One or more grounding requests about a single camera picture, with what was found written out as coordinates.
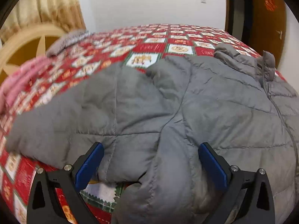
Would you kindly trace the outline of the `grey puffer jacket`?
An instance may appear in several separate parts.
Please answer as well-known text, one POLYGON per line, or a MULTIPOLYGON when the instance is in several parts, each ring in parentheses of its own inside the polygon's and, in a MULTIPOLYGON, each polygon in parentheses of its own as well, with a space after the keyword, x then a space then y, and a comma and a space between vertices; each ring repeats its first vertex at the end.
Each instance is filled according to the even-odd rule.
POLYGON ((97 178, 129 184, 113 223, 202 221, 220 197, 199 161, 203 142, 266 170, 276 223, 298 203, 298 93, 267 52, 219 44, 213 57, 166 56, 145 72, 113 63, 16 117, 6 150, 62 168, 94 142, 104 147, 97 178))

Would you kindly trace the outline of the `pink folded blanket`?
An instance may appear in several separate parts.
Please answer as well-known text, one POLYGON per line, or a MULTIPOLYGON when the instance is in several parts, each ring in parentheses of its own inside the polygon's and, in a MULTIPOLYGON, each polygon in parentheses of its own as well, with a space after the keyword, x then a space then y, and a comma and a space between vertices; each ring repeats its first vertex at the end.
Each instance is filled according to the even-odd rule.
POLYGON ((9 75, 1 84, 1 114, 10 108, 17 95, 22 91, 28 82, 45 66, 51 63, 46 56, 38 56, 26 61, 21 67, 9 75))

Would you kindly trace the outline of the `beige wooden headboard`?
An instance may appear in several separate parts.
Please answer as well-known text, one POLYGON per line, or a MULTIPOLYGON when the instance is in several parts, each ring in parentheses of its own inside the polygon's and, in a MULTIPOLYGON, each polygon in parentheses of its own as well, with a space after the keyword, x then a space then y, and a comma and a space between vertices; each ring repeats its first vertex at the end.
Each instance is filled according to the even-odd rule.
POLYGON ((1 48, 1 83, 26 61, 44 56, 66 32, 54 24, 37 24, 21 29, 1 48))

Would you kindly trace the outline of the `grey pillow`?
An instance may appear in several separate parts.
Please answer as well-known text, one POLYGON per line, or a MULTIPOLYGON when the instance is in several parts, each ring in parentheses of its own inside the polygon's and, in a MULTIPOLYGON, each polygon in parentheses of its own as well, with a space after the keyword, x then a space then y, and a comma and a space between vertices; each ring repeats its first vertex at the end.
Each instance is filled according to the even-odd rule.
POLYGON ((92 33, 85 29, 73 30, 61 38, 57 39, 46 51, 46 56, 53 57, 59 55, 68 46, 71 46, 79 41, 91 36, 92 33))

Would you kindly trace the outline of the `brown wooden door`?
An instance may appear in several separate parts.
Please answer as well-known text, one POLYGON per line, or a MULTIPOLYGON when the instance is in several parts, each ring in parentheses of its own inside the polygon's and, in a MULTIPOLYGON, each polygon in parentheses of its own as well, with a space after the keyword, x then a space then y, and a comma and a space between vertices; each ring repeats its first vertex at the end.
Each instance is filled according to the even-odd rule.
POLYGON ((286 32, 286 7, 284 0, 275 0, 277 9, 268 11, 265 0, 253 0, 253 23, 250 40, 246 44, 257 53, 263 51, 272 53, 275 57, 275 67, 278 67, 282 56, 286 32), (282 30, 282 40, 276 31, 282 30))

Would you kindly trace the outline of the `red patterned bedspread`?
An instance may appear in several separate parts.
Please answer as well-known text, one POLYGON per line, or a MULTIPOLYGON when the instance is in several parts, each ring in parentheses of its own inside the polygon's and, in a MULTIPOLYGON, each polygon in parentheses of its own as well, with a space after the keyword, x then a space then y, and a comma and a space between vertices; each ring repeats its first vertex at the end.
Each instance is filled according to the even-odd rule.
MULTIPOLYGON (((106 69, 113 63, 123 62, 140 72, 164 59, 166 56, 208 56, 213 57, 219 44, 232 46, 238 53, 259 58, 257 53, 241 41, 219 29, 186 25, 145 25, 125 28, 108 33, 93 33, 91 36, 68 46, 59 55, 49 57, 52 61, 38 72, 20 91, 12 106, 1 118, 1 195, 18 223, 27 223, 29 195, 36 171, 56 171, 56 168, 18 152, 8 152, 6 142, 13 123, 19 115, 49 103, 92 74, 106 69)), ((204 170, 208 179, 212 179, 204 170)), ((97 172, 87 187, 80 191, 85 204, 98 223, 112 222, 112 213, 128 183, 104 183, 97 178, 97 172)), ((213 209, 219 204, 223 192, 213 209)), ((226 222, 233 223, 240 209, 246 191, 242 190, 226 222)), ((56 195, 69 223, 77 223, 70 211, 64 193, 56 189, 56 195)))

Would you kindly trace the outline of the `yellow curtain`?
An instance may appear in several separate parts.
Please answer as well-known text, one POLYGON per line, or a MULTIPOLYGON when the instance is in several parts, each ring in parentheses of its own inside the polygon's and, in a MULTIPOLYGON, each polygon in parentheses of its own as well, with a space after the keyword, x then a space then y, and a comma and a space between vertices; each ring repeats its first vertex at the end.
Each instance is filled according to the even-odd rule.
POLYGON ((19 0, 1 27, 1 42, 41 23, 52 23, 66 32, 86 28, 79 0, 19 0))

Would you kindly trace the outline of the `red paper door decoration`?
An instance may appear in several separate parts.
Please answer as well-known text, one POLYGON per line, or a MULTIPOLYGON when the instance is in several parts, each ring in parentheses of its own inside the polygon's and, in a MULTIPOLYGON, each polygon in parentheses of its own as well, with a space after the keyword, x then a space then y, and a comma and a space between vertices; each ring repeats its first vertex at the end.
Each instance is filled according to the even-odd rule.
POLYGON ((265 0, 265 7, 268 11, 274 12, 277 9, 275 0, 265 0))

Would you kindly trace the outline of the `dark wooden door frame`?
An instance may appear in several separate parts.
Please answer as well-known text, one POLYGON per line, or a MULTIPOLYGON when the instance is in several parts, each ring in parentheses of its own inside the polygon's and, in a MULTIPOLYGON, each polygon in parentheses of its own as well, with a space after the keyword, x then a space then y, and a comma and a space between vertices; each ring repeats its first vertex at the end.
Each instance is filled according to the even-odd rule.
POLYGON ((253 0, 226 0, 226 32, 247 44, 252 23, 253 0))

